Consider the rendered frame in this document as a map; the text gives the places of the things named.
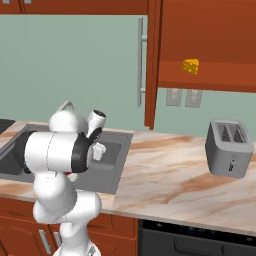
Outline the red-brown closed wall cabinets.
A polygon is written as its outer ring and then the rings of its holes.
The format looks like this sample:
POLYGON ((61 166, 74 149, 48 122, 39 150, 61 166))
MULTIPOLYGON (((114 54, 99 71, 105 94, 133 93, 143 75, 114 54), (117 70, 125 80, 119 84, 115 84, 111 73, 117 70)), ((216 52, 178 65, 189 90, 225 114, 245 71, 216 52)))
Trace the red-brown closed wall cabinets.
POLYGON ((148 0, 0 0, 0 14, 137 15, 148 0))

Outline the grey wall outlet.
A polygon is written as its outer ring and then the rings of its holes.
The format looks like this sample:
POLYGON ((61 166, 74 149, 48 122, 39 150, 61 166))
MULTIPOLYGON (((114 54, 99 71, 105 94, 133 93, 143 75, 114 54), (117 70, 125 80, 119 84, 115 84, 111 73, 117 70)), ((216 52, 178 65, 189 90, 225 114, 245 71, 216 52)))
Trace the grey wall outlet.
POLYGON ((166 93, 166 105, 176 106, 181 105, 182 90, 177 88, 168 88, 166 93))
POLYGON ((186 94, 186 107, 199 108, 202 100, 202 90, 189 89, 186 94))

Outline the grey toaster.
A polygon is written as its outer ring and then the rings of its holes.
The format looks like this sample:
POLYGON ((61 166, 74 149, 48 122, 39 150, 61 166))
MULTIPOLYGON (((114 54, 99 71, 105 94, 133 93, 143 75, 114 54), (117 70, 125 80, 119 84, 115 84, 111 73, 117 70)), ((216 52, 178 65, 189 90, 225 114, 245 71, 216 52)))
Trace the grey toaster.
POLYGON ((208 168, 213 175, 241 179, 248 169, 254 145, 242 122, 211 120, 205 152, 208 168))

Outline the silver sink faucet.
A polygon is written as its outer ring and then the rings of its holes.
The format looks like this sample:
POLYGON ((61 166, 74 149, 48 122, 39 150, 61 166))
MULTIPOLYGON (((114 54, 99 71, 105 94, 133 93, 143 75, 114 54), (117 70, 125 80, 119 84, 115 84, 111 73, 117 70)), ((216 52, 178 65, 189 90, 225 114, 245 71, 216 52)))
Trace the silver sink faucet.
POLYGON ((74 105, 71 101, 65 101, 58 109, 57 112, 60 111, 74 111, 74 105))

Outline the yellow cheese wedge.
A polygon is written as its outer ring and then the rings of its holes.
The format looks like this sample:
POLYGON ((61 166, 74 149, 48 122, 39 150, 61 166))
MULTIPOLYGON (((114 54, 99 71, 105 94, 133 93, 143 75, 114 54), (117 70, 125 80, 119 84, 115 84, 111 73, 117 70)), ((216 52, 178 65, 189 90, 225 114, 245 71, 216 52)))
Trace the yellow cheese wedge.
POLYGON ((196 75, 198 73, 199 60, 185 59, 182 63, 182 70, 196 75))

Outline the black dishwasher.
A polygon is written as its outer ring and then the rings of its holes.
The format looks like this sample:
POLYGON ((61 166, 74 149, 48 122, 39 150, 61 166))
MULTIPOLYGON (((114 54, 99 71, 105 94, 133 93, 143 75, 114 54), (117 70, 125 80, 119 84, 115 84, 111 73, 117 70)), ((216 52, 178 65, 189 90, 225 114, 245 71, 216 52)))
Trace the black dishwasher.
POLYGON ((256 237, 140 220, 138 256, 256 256, 256 237))

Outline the grey kitchen sink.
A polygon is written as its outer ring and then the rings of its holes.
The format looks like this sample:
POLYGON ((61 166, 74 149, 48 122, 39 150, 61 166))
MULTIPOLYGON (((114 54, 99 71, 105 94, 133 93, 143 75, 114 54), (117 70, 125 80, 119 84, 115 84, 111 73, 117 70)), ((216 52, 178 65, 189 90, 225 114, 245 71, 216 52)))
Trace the grey kitchen sink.
MULTIPOLYGON (((14 157, 15 141, 27 131, 46 132, 47 125, 27 124, 14 137, 8 139, 8 131, 0 136, 0 179, 34 182, 34 176, 27 174, 17 163, 14 157)), ((99 143, 106 147, 100 161, 93 160, 89 169, 81 173, 75 181, 75 187, 80 190, 88 190, 106 194, 115 194, 126 161, 132 133, 120 133, 102 131, 99 143)))

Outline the black hob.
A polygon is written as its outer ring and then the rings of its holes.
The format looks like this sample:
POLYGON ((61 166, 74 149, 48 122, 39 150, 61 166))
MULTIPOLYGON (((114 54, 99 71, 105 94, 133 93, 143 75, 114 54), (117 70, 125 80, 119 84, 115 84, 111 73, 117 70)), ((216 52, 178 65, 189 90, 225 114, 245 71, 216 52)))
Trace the black hob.
POLYGON ((11 125, 15 123, 15 120, 0 119, 0 134, 7 130, 11 125))

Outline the red-brown base cabinet door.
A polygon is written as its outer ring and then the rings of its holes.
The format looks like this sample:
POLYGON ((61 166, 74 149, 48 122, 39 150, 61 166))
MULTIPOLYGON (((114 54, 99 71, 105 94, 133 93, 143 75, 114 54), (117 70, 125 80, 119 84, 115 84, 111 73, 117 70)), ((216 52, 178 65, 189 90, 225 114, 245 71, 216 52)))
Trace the red-brown base cabinet door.
POLYGON ((46 253, 39 229, 46 232, 53 253, 54 246, 47 225, 0 217, 0 256, 51 256, 46 253))
POLYGON ((138 256, 138 227, 135 223, 117 229, 89 226, 88 233, 102 256, 138 256))

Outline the red-brown open cabinet door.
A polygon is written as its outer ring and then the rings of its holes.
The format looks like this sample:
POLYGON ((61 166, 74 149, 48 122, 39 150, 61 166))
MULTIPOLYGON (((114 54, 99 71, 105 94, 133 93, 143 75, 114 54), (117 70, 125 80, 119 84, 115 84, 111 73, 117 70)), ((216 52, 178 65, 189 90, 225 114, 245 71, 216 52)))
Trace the red-brown open cabinet door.
POLYGON ((163 0, 148 0, 146 93, 144 125, 154 129, 161 47, 163 0))

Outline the red-brown open wall cabinet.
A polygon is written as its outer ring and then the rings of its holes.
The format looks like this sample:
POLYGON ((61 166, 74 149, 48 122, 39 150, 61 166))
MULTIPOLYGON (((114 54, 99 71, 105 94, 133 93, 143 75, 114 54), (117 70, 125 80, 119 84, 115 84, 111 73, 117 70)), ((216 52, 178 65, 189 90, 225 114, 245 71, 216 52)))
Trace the red-brown open wall cabinet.
POLYGON ((256 92, 256 0, 163 0, 158 85, 256 92))

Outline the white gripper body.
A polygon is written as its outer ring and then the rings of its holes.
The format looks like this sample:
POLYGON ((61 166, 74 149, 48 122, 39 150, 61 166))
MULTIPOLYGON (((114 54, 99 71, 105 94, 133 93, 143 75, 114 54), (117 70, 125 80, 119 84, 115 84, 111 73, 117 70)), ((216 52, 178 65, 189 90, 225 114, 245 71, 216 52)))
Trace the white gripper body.
POLYGON ((100 161, 103 154, 106 152, 106 147, 97 142, 93 145, 93 159, 96 161, 100 161))

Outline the red-brown drawer front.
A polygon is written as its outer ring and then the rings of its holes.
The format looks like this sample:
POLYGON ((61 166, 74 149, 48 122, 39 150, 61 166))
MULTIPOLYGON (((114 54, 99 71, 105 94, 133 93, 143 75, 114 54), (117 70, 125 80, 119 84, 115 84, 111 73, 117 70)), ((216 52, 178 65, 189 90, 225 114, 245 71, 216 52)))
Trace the red-brown drawer front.
POLYGON ((138 220, 125 216, 101 213, 88 224, 90 232, 134 238, 138 233, 138 220))

